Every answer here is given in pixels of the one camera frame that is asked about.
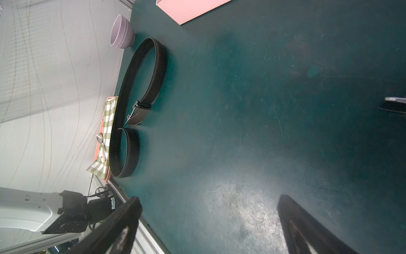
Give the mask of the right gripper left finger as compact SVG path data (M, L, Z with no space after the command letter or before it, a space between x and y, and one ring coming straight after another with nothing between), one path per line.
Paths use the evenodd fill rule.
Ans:
M75 244L69 254L129 254L143 208L138 197L132 197L99 226Z

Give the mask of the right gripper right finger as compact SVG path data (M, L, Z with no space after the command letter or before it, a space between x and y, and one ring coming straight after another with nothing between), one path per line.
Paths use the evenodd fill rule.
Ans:
M356 254L288 195L281 195L278 215L290 254Z

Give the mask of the pink divided storage box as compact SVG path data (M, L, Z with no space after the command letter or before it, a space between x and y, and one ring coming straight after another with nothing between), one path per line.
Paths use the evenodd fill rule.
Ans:
M230 0L161 0L156 1L156 6L182 25L228 2Z

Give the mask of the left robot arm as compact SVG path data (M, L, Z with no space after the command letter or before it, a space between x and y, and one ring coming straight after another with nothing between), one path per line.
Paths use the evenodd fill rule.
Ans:
M1 188L1 227L42 232L59 217L59 193L39 193Z

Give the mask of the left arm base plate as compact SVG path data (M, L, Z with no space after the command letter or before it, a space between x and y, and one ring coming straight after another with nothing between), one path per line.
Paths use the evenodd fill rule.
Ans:
M116 210L116 198L108 190L91 196L63 191L58 217L41 233L43 235L82 233L88 226L105 221Z

